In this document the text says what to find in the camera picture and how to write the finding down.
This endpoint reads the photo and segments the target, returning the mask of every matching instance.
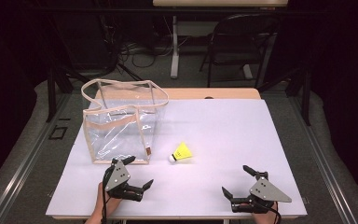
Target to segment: black cable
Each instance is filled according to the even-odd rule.
[[[254,201],[254,202],[257,203],[257,206],[263,207],[263,208],[265,208],[265,209],[267,209],[267,210],[269,210],[269,211],[275,213],[276,216],[275,216],[274,224],[280,224],[280,223],[281,223],[282,217],[281,217],[281,214],[278,212],[278,202],[276,202],[276,204],[277,204],[277,210],[275,210],[275,209],[273,209],[273,208],[271,208],[271,207],[266,207],[264,204],[258,203],[258,202],[256,202],[256,201]]]
[[[138,75],[133,73],[128,67],[124,66],[124,64],[118,63],[117,66],[119,66],[121,69],[127,72],[130,75],[130,77],[132,77],[135,81],[143,81],[141,77],[138,77]]]
[[[112,174],[113,168],[114,168],[114,166],[111,166],[108,169],[106,169],[106,171],[105,171],[105,173],[103,175],[103,189],[102,189],[102,194],[103,194],[103,211],[102,211],[102,215],[103,215],[103,218],[101,219],[102,224],[107,223],[106,204],[107,204],[107,202],[109,202],[110,198],[108,200],[106,200],[104,190],[106,188],[107,181],[109,180],[109,177]]]
[[[119,53],[119,55],[121,56],[121,61],[124,63],[124,62],[126,62],[130,57],[130,54],[129,53],[123,53],[123,50],[124,50],[124,52],[130,52],[131,51],[131,49],[129,48],[129,45],[130,44],[122,44],[122,49],[121,49],[121,51],[120,51],[120,53]]]
[[[153,57],[151,63],[149,63],[149,64],[147,64],[147,65],[138,65],[138,64],[136,64],[136,63],[135,63],[135,56],[136,56],[136,55],[140,55],[140,54],[141,54],[141,53],[134,53],[134,54],[132,55],[131,62],[132,62],[132,64],[133,64],[133,66],[135,66],[135,67],[137,67],[137,68],[147,68],[147,67],[150,67],[151,65],[153,65],[153,64],[155,63],[157,56],[156,56],[154,53],[151,53],[151,54],[146,54],[146,55],[148,55],[148,56]]]

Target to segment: bag strap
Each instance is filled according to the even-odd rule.
[[[123,126],[128,123],[135,122],[135,121],[137,121],[137,116],[136,116],[136,114],[133,114],[133,115],[130,115],[124,119],[118,119],[118,120],[114,120],[114,121],[104,123],[104,124],[94,123],[89,120],[84,120],[84,124],[86,125],[86,127],[92,128],[92,129],[109,130],[109,129],[113,129],[117,126]]]
[[[85,89],[87,87],[89,87],[90,85],[94,84],[94,83],[110,83],[110,84],[115,84],[116,86],[120,86],[122,85],[125,89],[129,88],[129,85],[133,85],[133,88],[131,88],[131,91],[137,91],[137,92],[149,92],[150,89],[152,88],[156,88],[157,90],[161,91],[165,96],[166,96],[166,100],[163,103],[160,104],[155,104],[155,105],[124,105],[124,106],[118,106],[115,108],[106,108],[106,109],[102,109],[103,105],[98,102],[97,100],[89,97],[86,93],[85,93]],[[139,87],[137,85],[143,85],[143,84],[147,84],[149,85],[149,88],[142,88]],[[89,109],[84,109],[83,110],[83,116],[86,115],[93,115],[93,114],[100,114],[100,113],[109,113],[111,111],[117,111],[117,110],[121,110],[121,109],[127,109],[130,107],[133,107],[135,109],[142,109],[142,108],[157,108],[157,107],[162,107],[164,105],[166,105],[169,102],[169,96],[168,93],[163,90],[161,87],[159,87],[158,85],[156,85],[154,82],[150,81],[150,80],[145,80],[145,81],[130,81],[130,82],[119,82],[119,81],[115,81],[115,80],[108,80],[108,79],[100,79],[100,78],[96,78],[93,79],[89,82],[87,82],[86,84],[84,84],[81,88],[81,94],[83,95],[83,97],[85,99],[87,99],[88,101],[96,104],[96,107],[93,108],[89,108]]]

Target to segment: wire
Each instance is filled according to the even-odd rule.
[[[167,18],[165,18],[165,17],[164,17],[164,22],[165,22],[165,25],[167,26],[168,32],[170,33],[170,37],[172,38],[172,42],[173,42],[173,34],[172,34],[171,29],[170,29],[170,25],[167,22]]]
[[[257,203],[258,206],[261,206],[261,207],[263,207],[263,208],[275,213],[274,224],[280,224],[281,223],[282,217],[281,217],[281,214],[278,212],[278,202],[275,202],[277,204],[277,210],[275,210],[275,209],[273,209],[271,207],[266,207],[264,204],[258,203],[256,201],[254,201],[254,202]]]
[[[112,174],[114,168],[115,167],[111,165],[109,168],[106,169],[106,171],[105,171],[105,173],[103,175],[103,211],[102,211],[103,218],[101,219],[102,224],[106,224],[106,222],[107,222],[106,204],[110,200],[110,197],[109,197],[108,200],[106,200],[106,196],[105,196],[104,191],[105,191],[107,182],[109,181],[109,177]]]
[[[133,54],[133,55],[132,55],[131,62],[132,62],[132,64],[133,64],[135,67],[138,67],[138,68],[147,68],[147,67],[150,67],[151,65],[153,65],[153,64],[155,63],[155,61],[156,61],[156,55],[154,55],[154,54],[146,54],[146,55],[149,55],[149,56],[153,57],[153,58],[152,58],[152,62],[149,63],[149,64],[147,64],[147,65],[138,65],[138,64],[136,64],[136,63],[135,63],[135,56],[136,56],[136,55],[140,55],[140,54],[141,54],[141,53],[136,53],[136,54]]]
[[[132,77],[135,81],[143,80],[141,77],[133,73],[128,67],[124,66],[124,64],[118,63],[117,66],[121,67],[123,71],[127,72],[130,75],[130,77]]]

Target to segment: dark background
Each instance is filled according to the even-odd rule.
[[[72,1],[40,4],[68,6],[69,2]],[[142,7],[151,7],[151,1],[117,1],[117,4],[131,7],[140,2]],[[92,6],[86,0],[76,3]],[[329,7],[338,12],[343,3],[291,0],[288,9]],[[358,183],[358,1],[345,3],[351,4],[349,11],[344,10],[342,20],[330,24],[334,32],[325,36],[325,48],[317,49],[320,53],[312,66],[311,88],[324,101],[333,144]],[[47,79],[54,61],[76,69],[104,69],[114,67],[117,59],[103,41],[98,17],[61,15],[51,22],[43,15],[28,15],[20,6],[17,1],[0,1],[0,167],[32,114],[36,101],[34,87]],[[121,19],[125,24],[122,27],[129,28],[122,31],[123,38],[133,38],[147,47],[156,41],[152,30],[156,17]],[[314,41],[321,36],[323,25],[318,20],[285,19],[271,53],[266,81],[306,61],[309,52],[315,50]],[[95,55],[94,50],[99,57],[90,57]]]

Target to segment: cable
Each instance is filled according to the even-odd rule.
[[[274,224],[280,224],[281,223],[281,214],[278,212],[278,202],[275,202],[277,204],[277,210],[271,208],[271,207],[266,207],[264,204],[258,203],[256,201],[254,201],[258,206],[263,207],[273,213],[275,213],[275,219],[274,219]]]
[[[122,63],[118,63],[117,66],[121,67],[125,72],[127,72],[130,77],[132,77],[135,81],[142,81],[143,79],[141,77],[138,77],[135,73],[133,73],[128,67],[124,66]]]
[[[124,69],[123,66],[124,66],[124,62],[127,61],[130,56],[132,56],[131,63],[133,64],[133,66],[138,67],[138,68],[146,68],[146,67],[150,67],[151,65],[153,65],[158,56],[167,56],[172,52],[172,48],[173,48],[172,31],[170,29],[169,24],[167,23],[166,18],[165,17],[163,17],[163,18],[164,18],[164,22],[167,27],[167,30],[170,34],[169,37],[170,37],[171,41],[168,41],[166,46],[164,48],[162,48],[162,51],[160,51],[160,52],[156,52],[156,50],[161,49],[161,48],[153,48],[152,50],[150,50],[150,49],[139,48],[139,46],[136,43],[124,44],[123,45],[124,47],[123,47],[122,51],[120,52],[121,59],[122,59],[122,65],[118,65],[120,68],[123,69],[123,71],[128,72],[127,70],[129,70],[129,69],[127,69],[127,70]],[[134,50],[140,50],[141,52],[131,53],[131,51],[134,51]],[[151,55],[153,57],[152,62],[149,64],[146,64],[146,65],[137,64],[136,56],[139,54]],[[128,73],[135,80],[138,79],[137,78],[138,76],[136,76],[133,72],[128,72]]]
[[[104,190],[106,188],[107,181],[109,180],[110,175],[113,173],[114,168],[115,168],[114,166],[110,166],[109,168],[106,169],[106,171],[105,171],[105,173],[103,175],[103,190],[102,190],[102,194],[103,194],[103,211],[102,211],[102,215],[103,215],[103,218],[101,219],[102,224],[107,223],[106,204],[110,200],[110,197],[109,197],[108,200],[106,200]]]

